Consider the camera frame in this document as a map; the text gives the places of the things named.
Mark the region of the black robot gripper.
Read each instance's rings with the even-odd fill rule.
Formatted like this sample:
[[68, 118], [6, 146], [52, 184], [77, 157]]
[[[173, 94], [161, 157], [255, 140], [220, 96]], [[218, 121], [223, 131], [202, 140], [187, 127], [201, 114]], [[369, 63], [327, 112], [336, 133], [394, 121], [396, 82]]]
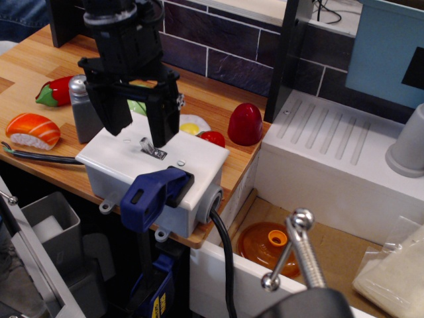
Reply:
[[127, 98], [112, 84], [128, 85], [131, 81], [155, 81], [146, 104], [146, 116], [153, 145], [165, 146], [178, 132], [184, 96], [179, 93], [178, 73], [162, 63], [162, 44], [158, 27], [163, 14], [85, 13], [83, 20], [91, 30], [99, 52], [98, 58], [82, 58], [78, 65], [85, 71], [89, 99], [106, 130], [113, 136], [132, 123]]

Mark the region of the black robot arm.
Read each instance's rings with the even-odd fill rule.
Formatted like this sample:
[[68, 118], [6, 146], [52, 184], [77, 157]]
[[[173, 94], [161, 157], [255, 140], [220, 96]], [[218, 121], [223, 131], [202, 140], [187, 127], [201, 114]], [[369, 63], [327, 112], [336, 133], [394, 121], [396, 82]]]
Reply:
[[132, 123], [128, 102], [146, 106], [156, 148], [180, 129], [184, 97], [179, 73], [162, 63], [160, 1], [84, 1], [83, 20], [93, 35], [99, 57], [82, 58], [89, 99], [106, 130], [114, 136]]

